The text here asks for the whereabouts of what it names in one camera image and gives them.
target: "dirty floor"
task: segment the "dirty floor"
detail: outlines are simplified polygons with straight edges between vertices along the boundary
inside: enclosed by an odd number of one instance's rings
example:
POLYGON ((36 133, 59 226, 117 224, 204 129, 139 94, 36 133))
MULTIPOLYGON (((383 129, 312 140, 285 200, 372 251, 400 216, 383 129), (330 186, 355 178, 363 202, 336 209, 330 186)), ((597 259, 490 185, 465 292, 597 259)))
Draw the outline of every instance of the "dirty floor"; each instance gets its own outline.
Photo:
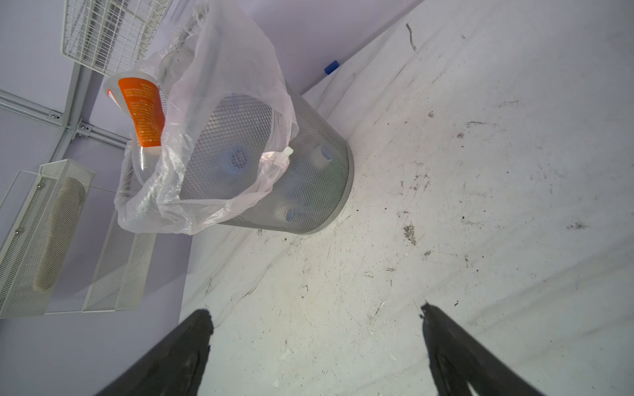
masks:
POLYGON ((634 3, 425 0, 304 97, 335 222, 194 237, 201 394, 435 395, 428 301, 549 395, 634 386, 634 3))

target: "white wire rack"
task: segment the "white wire rack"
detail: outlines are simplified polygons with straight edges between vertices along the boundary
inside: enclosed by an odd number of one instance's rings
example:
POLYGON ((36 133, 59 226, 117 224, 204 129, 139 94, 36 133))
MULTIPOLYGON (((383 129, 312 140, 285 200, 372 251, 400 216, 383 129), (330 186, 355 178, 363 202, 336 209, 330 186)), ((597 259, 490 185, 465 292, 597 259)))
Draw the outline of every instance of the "white wire rack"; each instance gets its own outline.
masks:
POLYGON ((113 75, 142 60, 171 0, 65 0, 61 53, 113 75))

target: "plastic bag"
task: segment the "plastic bag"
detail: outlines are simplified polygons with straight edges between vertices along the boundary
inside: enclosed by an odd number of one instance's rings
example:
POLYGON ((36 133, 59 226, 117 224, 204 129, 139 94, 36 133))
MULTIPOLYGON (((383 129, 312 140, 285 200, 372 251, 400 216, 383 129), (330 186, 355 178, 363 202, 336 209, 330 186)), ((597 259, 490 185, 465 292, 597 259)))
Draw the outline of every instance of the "plastic bag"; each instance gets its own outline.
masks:
MULTIPOLYGON (((181 24, 173 43, 137 64, 136 69, 158 81, 167 97, 167 111, 160 156, 147 180, 139 181, 139 172, 134 172, 133 163, 144 163, 138 158, 142 150, 134 134, 126 147, 115 197, 121 228, 134 233, 195 234, 241 214, 271 191, 288 167, 292 153, 288 142, 297 134, 297 121, 271 41, 237 5, 231 0, 210 0, 196 7, 181 24), (257 153, 259 161, 254 163, 255 181, 250 186, 237 185, 239 191, 233 186, 223 199, 183 198, 183 183, 192 185, 187 180, 191 179, 188 172, 193 172, 188 169, 192 158, 201 172, 213 168, 212 162, 224 160, 222 155, 205 158, 204 152, 200 154, 198 140, 208 129, 210 117, 220 107, 225 115, 234 101, 244 98, 269 109, 265 121, 270 130, 263 150, 257 153)), ((237 158, 230 158, 234 165, 253 156, 240 150, 233 152, 237 158)), ((199 177, 197 182, 207 183, 209 188, 223 183, 213 177, 199 177)))

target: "bottle label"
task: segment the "bottle label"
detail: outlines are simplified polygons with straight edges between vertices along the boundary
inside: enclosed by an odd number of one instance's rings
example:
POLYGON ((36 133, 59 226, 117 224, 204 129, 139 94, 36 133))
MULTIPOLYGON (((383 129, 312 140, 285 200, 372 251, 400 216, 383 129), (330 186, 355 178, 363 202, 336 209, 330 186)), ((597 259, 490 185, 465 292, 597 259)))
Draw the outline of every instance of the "bottle label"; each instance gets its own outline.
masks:
POLYGON ((141 147, 160 146, 165 115, 160 103, 159 87, 136 77, 120 79, 119 87, 130 110, 141 147))

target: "trash can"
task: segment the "trash can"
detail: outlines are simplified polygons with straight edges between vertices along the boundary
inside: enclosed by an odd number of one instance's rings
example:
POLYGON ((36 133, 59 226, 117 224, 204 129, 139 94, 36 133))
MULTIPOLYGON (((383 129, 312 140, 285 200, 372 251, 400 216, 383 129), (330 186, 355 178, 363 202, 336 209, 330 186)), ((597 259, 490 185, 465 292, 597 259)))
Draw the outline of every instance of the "trash can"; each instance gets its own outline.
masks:
MULTIPOLYGON (((288 87, 299 126, 294 152, 272 192, 222 222, 238 227, 309 234, 326 227, 346 203, 353 183, 347 143, 308 102, 288 87)), ((245 95, 225 97, 202 131, 187 165, 183 200, 228 200, 251 186, 269 139, 271 108, 245 95)))
POLYGON ((299 133, 286 173, 255 206, 221 224, 311 234, 325 228, 346 204, 353 184, 347 143, 287 83, 299 133))

